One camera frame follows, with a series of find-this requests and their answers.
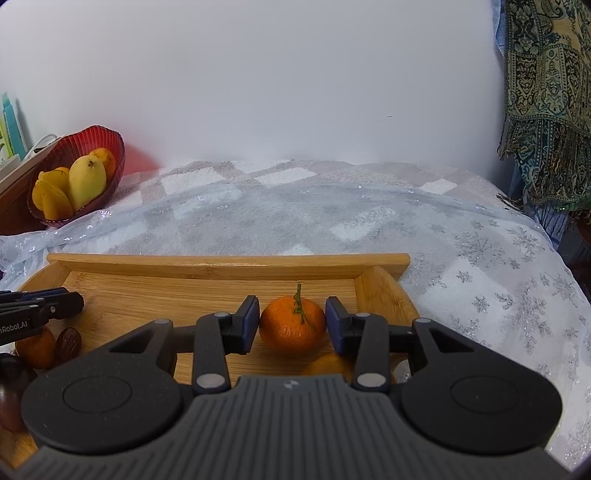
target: white cable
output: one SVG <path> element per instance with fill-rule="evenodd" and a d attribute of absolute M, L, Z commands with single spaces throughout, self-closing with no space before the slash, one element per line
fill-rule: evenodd
<path fill-rule="evenodd" d="M 34 154 L 35 154 L 35 149 L 37 147 L 39 147 L 39 145 L 41 145 L 42 143 L 44 143 L 46 140 L 51 139 L 51 142 L 57 140 L 57 135 L 56 134 L 47 134 L 45 137 L 43 137 L 42 139 L 40 139 L 38 142 L 35 143 L 35 145 L 33 145 L 32 149 L 29 150 L 29 152 L 27 153 L 27 155 L 25 155 L 25 158 L 22 159 L 23 162 L 27 161 L 29 158 L 31 158 Z"/>

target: blue gripper pad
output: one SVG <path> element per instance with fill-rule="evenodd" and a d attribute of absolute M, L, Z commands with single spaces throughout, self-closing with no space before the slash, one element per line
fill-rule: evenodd
<path fill-rule="evenodd" d="M 242 350 L 248 353 L 251 351 L 261 318 L 261 308 L 258 298 L 254 295 L 249 295 L 236 313 L 244 315 L 244 320 L 242 321 Z"/>
<path fill-rule="evenodd" d="M 343 340 L 343 332 L 340 327 L 340 316 L 336 311 L 330 297 L 326 299 L 324 315 L 326 316 L 326 327 L 328 328 L 330 341 L 333 344 L 333 348 L 339 355 L 343 355 L 345 353 L 345 342 Z"/>

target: tangerine stem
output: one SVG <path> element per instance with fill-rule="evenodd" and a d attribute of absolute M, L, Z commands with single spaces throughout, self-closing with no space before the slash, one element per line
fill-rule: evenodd
<path fill-rule="evenodd" d="M 301 303 L 301 283 L 297 284 L 297 291 L 294 295 L 294 300 L 295 300 L 294 313 L 299 313 L 301 316 L 300 325 L 303 325 L 304 322 L 306 322 L 308 325 L 310 325 L 308 318 L 306 318 L 306 313 L 304 312 L 304 306 Z"/>

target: paisley scarf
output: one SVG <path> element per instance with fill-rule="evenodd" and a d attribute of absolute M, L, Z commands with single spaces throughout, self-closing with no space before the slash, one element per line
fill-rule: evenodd
<path fill-rule="evenodd" d="M 506 0 L 505 125 L 528 201 L 591 207 L 591 11 L 581 0 Z"/>

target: black circular pad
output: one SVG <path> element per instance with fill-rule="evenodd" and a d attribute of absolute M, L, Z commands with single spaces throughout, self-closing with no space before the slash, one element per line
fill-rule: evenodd
<path fill-rule="evenodd" d="M 476 455 L 544 446 L 562 411 L 549 381 L 492 352 L 438 355 L 405 383 L 401 406 L 432 441 Z"/>
<path fill-rule="evenodd" d="M 21 411 L 39 446 L 103 455 L 168 429 L 181 413 L 181 394 L 170 375 L 141 355 L 88 355 L 33 382 Z"/>

